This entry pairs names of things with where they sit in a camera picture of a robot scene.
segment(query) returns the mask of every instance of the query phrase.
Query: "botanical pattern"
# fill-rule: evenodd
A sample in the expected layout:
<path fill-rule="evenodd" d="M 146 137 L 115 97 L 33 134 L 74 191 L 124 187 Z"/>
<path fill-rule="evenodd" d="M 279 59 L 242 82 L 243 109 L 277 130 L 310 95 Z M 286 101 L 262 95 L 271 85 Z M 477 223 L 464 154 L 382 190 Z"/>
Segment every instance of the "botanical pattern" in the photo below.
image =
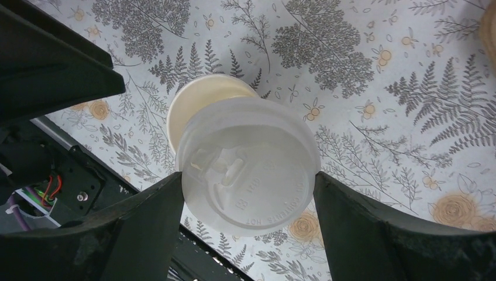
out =
<path fill-rule="evenodd" d="M 322 170 L 359 193 L 496 230 L 496 81 L 477 37 L 490 0 L 32 2 L 106 50 L 126 86 L 49 118 L 140 190 L 174 171 L 175 93 L 224 73 L 298 114 Z M 181 223 L 253 280 L 331 280 L 313 202 L 257 237 L 217 232 L 187 207 Z"/>
<path fill-rule="evenodd" d="M 252 0 L 247 0 L 243 6 L 241 6 L 237 0 L 228 0 L 226 2 L 222 2 L 222 7 L 226 10 L 234 9 L 235 11 L 242 12 L 240 16 L 233 16 L 232 23 L 234 25 L 237 23 L 242 23 L 254 34 L 243 36 L 241 41 L 256 46 L 260 53 L 267 55 L 268 72 L 270 72 L 270 59 L 268 57 L 267 46 L 265 43 L 266 40 L 270 38 L 270 33 L 268 31 L 270 25 L 268 24 L 267 17 L 265 15 L 260 15 L 258 17 L 253 16 L 253 9 L 255 6 L 253 5 Z"/>
<path fill-rule="evenodd" d="M 449 148 L 451 154 L 469 146 L 496 145 L 496 100 L 491 100 L 482 88 L 485 83 L 475 67 L 475 57 L 473 54 L 468 58 L 462 77 L 455 75 L 454 58 L 450 58 L 441 81 L 435 80 L 433 61 L 421 82 L 414 72 L 408 81 L 401 77 L 399 82 L 386 87 L 389 93 L 398 97 L 399 105 L 406 105 L 407 116 L 420 108 L 414 124 L 425 120 L 422 133 L 439 126 L 443 128 L 431 140 L 431 145 L 455 138 Z"/>
<path fill-rule="evenodd" d="M 148 63 L 164 53 L 163 32 L 182 37 L 189 9 L 189 0 L 96 0 L 91 8 L 96 22 L 122 29 L 129 57 Z"/>
<path fill-rule="evenodd" d="M 276 30 L 272 47 L 284 67 L 308 65 L 322 90 L 340 86 L 343 97 L 349 98 L 360 95 L 373 79 L 372 61 L 353 51 L 360 32 L 343 20 L 339 4 L 339 0 L 290 0 L 284 8 L 296 22 Z"/>

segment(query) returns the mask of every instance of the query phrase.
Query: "leaf print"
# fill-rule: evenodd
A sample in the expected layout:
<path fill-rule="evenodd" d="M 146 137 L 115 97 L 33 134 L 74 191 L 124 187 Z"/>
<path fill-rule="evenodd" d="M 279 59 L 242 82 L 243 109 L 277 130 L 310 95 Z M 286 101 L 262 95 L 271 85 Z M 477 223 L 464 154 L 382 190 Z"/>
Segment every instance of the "leaf print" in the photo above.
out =
<path fill-rule="evenodd" d="M 260 85 L 261 77 L 262 77 L 262 68 L 259 69 L 259 73 L 257 74 L 257 77 L 255 77 L 255 80 L 253 80 L 253 82 L 250 84 L 250 87 L 255 91 L 258 89 Z"/>
<path fill-rule="evenodd" d="M 384 3 L 384 5 L 388 5 L 388 4 L 396 4 L 397 2 L 399 2 L 400 0 L 372 0 L 372 3 Z"/>
<path fill-rule="evenodd" d="M 188 67 L 188 76 L 193 80 L 203 75 L 203 66 L 201 65 L 200 58 L 198 57 L 197 44 L 193 42 L 191 45 L 190 66 Z"/>
<path fill-rule="evenodd" d="M 315 275 L 310 276 L 306 273 L 300 261 L 286 261 L 286 266 L 281 263 L 281 256 L 273 251 L 259 251 L 256 255 L 260 257 L 261 261 L 268 263 L 270 271 L 285 275 L 284 277 L 288 281 L 319 281 Z"/>
<path fill-rule="evenodd" d="M 158 88 L 152 82 L 145 81 L 143 85 L 137 85 L 129 72 L 128 75 L 130 83 L 134 85 L 138 96 L 143 101 L 137 110 L 137 120 L 140 131 L 150 135 L 149 151 L 151 159 L 156 165 L 161 165 L 166 172 L 172 172 L 174 170 L 174 155 L 166 133 L 161 127 L 165 123 L 165 115 L 168 113 L 165 97 L 159 94 Z"/>
<path fill-rule="evenodd" d="M 266 94 L 264 94 L 263 96 L 261 96 L 261 98 L 263 98 L 264 100 L 266 100 L 269 95 L 270 95 L 270 90 Z"/>
<path fill-rule="evenodd" d="M 221 232 L 221 239 L 219 241 L 219 248 L 217 251 L 219 254 L 225 256 L 225 257 L 230 257 L 231 253 L 228 251 L 231 247 L 229 246 L 228 239 L 226 238 L 226 235 Z"/>
<path fill-rule="evenodd" d="M 183 222 L 183 224 L 184 224 L 184 226 L 185 226 L 186 228 L 188 228 L 188 230 L 190 230 L 190 231 L 191 231 L 190 218 L 188 218 L 188 216 L 186 216 L 186 217 L 184 218 L 184 222 Z"/>
<path fill-rule="evenodd" d="M 478 168 L 480 166 L 481 166 L 481 163 L 479 163 L 479 162 L 473 162 L 473 163 L 470 163 L 467 165 L 467 167 L 469 167 L 469 168 Z"/>
<path fill-rule="evenodd" d="M 374 72 L 372 60 L 354 51 L 360 33 L 343 20 L 339 4 L 340 0 L 290 0 L 284 7 L 296 23 L 278 28 L 272 47 L 283 67 L 308 65 L 322 90 L 341 86 L 343 97 L 349 98 L 365 91 Z"/>
<path fill-rule="evenodd" d="M 209 74 L 222 73 L 222 71 L 217 70 L 220 67 L 222 65 L 212 50 L 212 39 L 208 39 L 205 46 L 205 72 Z"/>
<path fill-rule="evenodd" d="M 253 267 L 254 264 L 255 263 L 252 262 L 249 265 L 245 265 L 244 267 L 241 268 L 241 271 L 243 271 L 244 273 L 248 273 L 248 271 L 250 271 L 250 269 Z"/>
<path fill-rule="evenodd" d="M 129 76 L 128 81 L 126 82 L 126 91 L 119 95 L 119 112 L 121 114 L 127 115 L 129 114 L 130 116 L 134 116 L 135 114 L 135 104 L 131 102 L 132 94 L 129 90 L 129 83 L 131 82 L 131 77 Z"/>
<path fill-rule="evenodd" d="M 241 252 L 237 254 L 231 261 L 235 267 L 239 268 L 239 266 L 243 262 L 245 254 L 246 254 L 246 244 L 243 246 Z"/>
<path fill-rule="evenodd" d="M 469 179 L 467 176 L 458 175 L 458 188 L 463 194 L 471 194 L 477 191 L 477 183 Z"/>
<path fill-rule="evenodd" d="M 229 49 L 229 52 L 231 53 L 231 76 L 234 76 L 236 78 L 242 78 L 244 74 L 242 74 L 241 67 L 239 66 L 239 63 L 236 60 L 236 56 L 234 55 L 234 52 L 232 52 L 231 49 Z"/>
<path fill-rule="evenodd" d="M 387 203 L 388 205 L 400 205 L 416 214 L 408 205 L 403 204 L 386 192 L 390 179 L 387 177 L 387 173 L 384 172 L 383 164 L 376 161 L 372 165 L 372 163 L 366 161 L 363 151 L 356 144 L 353 136 L 349 134 L 340 136 L 336 133 L 331 133 L 327 127 L 321 125 L 315 134 L 315 138 L 322 159 L 327 161 L 322 165 L 324 172 L 351 188 L 363 188 L 365 186 L 375 189 L 390 200 Z M 374 170 L 378 172 L 371 172 L 369 170 L 371 166 L 376 166 Z"/>
<path fill-rule="evenodd" d="M 400 157 L 405 156 L 411 159 L 413 162 L 429 168 L 432 164 L 436 167 L 445 168 L 451 166 L 453 163 L 452 158 L 444 154 L 432 154 L 430 156 L 424 155 L 426 147 L 424 145 L 408 145 L 408 140 L 406 136 L 400 136 L 398 140 L 385 140 L 377 139 L 373 136 L 382 135 L 389 128 L 377 127 L 358 127 L 350 121 L 351 125 L 355 127 L 365 138 L 362 141 L 366 145 L 367 151 L 370 152 L 374 157 L 381 155 L 382 152 L 387 152 L 390 154 L 390 159 L 396 165 L 400 164 Z"/>
<path fill-rule="evenodd" d="M 270 28 L 270 25 L 268 24 L 267 17 L 263 14 L 258 17 L 253 16 L 253 9 L 255 8 L 255 5 L 253 5 L 252 0 L 247 0 L 243 6 L 241 6 L 238 1 L 239 0 L 227 0 L 225 2 L 222 1 L 221 6 L 226 10 L 234 9 L 235 11 L 243 12 L 240 16 L 234 14 L 234 16 L 232 17 L 232 23 L 234 25 L 242 23 L 255 34 L 254 36 L 243 36 L 241 38 L 241 42 L 252 44 L 257 47 L 260 53 L 264 53 L 267 55 L 268 72 L 270 73 L 270 59 L 268 57 L 266 46 L 266 40 L 269 39 L 268 29 Z"/>
<path fill-rule="evenodd" d="M 453 3 L 457 0 L 427 0 L 427 1 L 413 1 L 413 6 L 409 9 L 415 12 L 415 15 L 424 15 L 429 13 L 431 16 L 435 16 L 436 13 L 443 15 L 446 10 L 446 6 L 454 8 Z"/>
<path fill-rule="evenodd" d="M 368 196 L 368 197 L 370 197 L 372 199 L 375 199 L 375 200 L 377 200 L 379 202 L 382 202 L 381 201 L 381 193 L 377 192 L 377 190 L 372 191 L 370 189 L 358 189 L 357 191 L 359 193 L 362 193 L 365 196 Z"/>
<path fill-rule="evenodd" d="M 457 21 L 454 17 L 448 16 L 444 19 L 436 20 L 435 28 L 441 27 L 434 36 L 440 43 L 450 43 L 452 40 L 467 40 L 469 37 L 478 38 L 480 21 L 463 18 Z"/>
<path fill-rule="evenodd" d="M 191 45 L 189 64 L 184 61 L 184 49 L 181 46 L 177 51 L 174 64 L 170 56 L 167 55 L 165 63 L 162 60 L 159 60 L 159 63 L 148 69 L 148 71 L 155 75 L 155 77 L 160 78 L 160 84 L 167 85 L 167 94 L 175 87 L 177 87 L 176 91 L 179 91 L 186 83 L 206 73 L 223 73 L 220 70 L 222 65 L 219 63 L 219 59 L 212 50 L 211 42 L 212 40 L 209 39 L 205 46 L 204 65 L 202 65 L 202 60 L 199 57 L 197 46 L 194 42 Z"/>
<path fill-rule="evenodd" d="M 209 236 L 209 233 L 206 230 L 205 225 L 201 221 L 197 222 L 197 236 L 208 245 L 213 245 L 211 241 L 208 241 L 212 239 L 212 237 Z"/>
<path fill-rule="evenodd" d="M 254 238 L 256 241 L 264 242 L 264 244 L 269 244 L 272 242 L 274 246 L 280 246 L 288 240 L 288 234 L 284 233 L 282 229 L 279 229 L 278 231 L 262 236 L 255 236 Z"/>
<path fill-rule="evenodd" d="M 138 64 L 131 64 L 127 65 L 124 63 L 123 59 L 121 57 L 118 57 L 117 54 L 115 53 L 114 49 L 111 48 L 110 44 L 107 44 L 107 53 L 110 54 L 110 57 L 112 58 L 112 64 L 113 66 L 124 66 L 124 67 L 133 67 L 133 66 L 138 66 Z"/>
<path fill-rule="evenodd" d="M 151 163 L 148 155 L 141 152 L 137 146 L 128 146 L 126 139 L 121 134 L 112 133 L 112 130 L 103 124 L 99 130 L 106 145 L 117 147 L 120 150 L 116 152 L 119 164 L 133 168 L 135 175 L 145 181 L 155 183 L 160 178 L 150 170 L 149 165 Z"/>
<path fill-rule="evenodd" d="M 412 169 L 407 169 L 406 167 L 401 168 L 401 171 L 396 171 L 392 173 L 392 177 L 394 179 L 394 183 L 400 184 L 401 191 L 408 198 L 410 203 L 410 208 L 412 207 L 412 203 L 415 200 L 420 200 L 422 198 L 417 195 L 422 192 L 418 190 L 418 184 L 416 180 L 414 180 L 415 174 L 412 172 Z"/>
<path fill-rule="evenodd" d="M 129 57 L 151 63 L 164 53 L 164 30 L 181 37 L 190 19 L 190 0 L 96 0 L 91 8 L 95 21 L 122 29 Z"/>
<path fill-rule="evenodd" d="M 433 62 L 429 65 L 420 86 L 415 73 L 412 73 L 409 85 L 402 77 L 399 83 L 395 82 L 385 88 L 390 94 L 398 97 L 399 105 L 407 105 L 407 116 L 422 104 L 414 122 L 417 123 L 428 116 L 422 126 L 422 133 L 437 126 L 445 127 L 432 139 L 431 145 L 458 137 L 449 148 L 451 154 L 470 146 L 496 146 L 496 96 L 488 100 L 487 92 L 480 90 L 485 83 L 476 69 L 475 56 L 472 54 L 466 62 L 461 84 L 454 73 L 451 58 L 446 64 L 441 84 L 435 81 Z"/>

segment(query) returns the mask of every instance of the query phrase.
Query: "white plastic lid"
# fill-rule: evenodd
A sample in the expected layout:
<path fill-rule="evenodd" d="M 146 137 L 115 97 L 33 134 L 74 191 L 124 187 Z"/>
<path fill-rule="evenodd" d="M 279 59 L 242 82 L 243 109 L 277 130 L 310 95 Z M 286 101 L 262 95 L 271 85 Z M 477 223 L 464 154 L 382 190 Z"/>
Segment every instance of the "white plastic lid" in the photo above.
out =
<path fill-rule="evenodd" d="M 186 205 L 217 231 L 263 235 L 298 218 L 320 170 L 313 133 L 260 98 L 210 104 L 187 123 L 176 155 Z"/>

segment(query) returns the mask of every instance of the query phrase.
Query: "purple cable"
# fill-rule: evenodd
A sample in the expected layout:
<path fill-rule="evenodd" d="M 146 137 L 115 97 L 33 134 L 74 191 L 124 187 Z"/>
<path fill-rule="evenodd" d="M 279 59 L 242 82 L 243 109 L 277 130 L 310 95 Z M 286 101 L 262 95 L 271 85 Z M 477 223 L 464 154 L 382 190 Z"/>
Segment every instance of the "purple cable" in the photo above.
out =
<path fill-rule="evenodd" d="M 16 217 L 16 220 L 19 223 L 20 227 L 22 227 L 22 229 L 24 231 L 30 231 L 31 227 L 29 227 L 29 225 L 26 223 L 26 221 L 24 220 L 24 218 L 20 214 L 19 206 L 12 208 L 12 206 L 15 205 L 14 196 L 10 196 L 8 202 L 9 202 L 9 205 L 11 206 L 12 212 L 14 213 L 14 217 Z"/>
<path fill-rule="evenodd" d="M 29 192 L 29 194 L 31 194 L 34 198 L 38 199 L 38 201 L 40 201 L 40 203 L 42 202 L 42 197 L 39 196 L 36 191 L 33 189 L 33 187 L 30 187 L 30 186 L 27 186 L 26 187 L 26 190 L 27 192 Z"/>

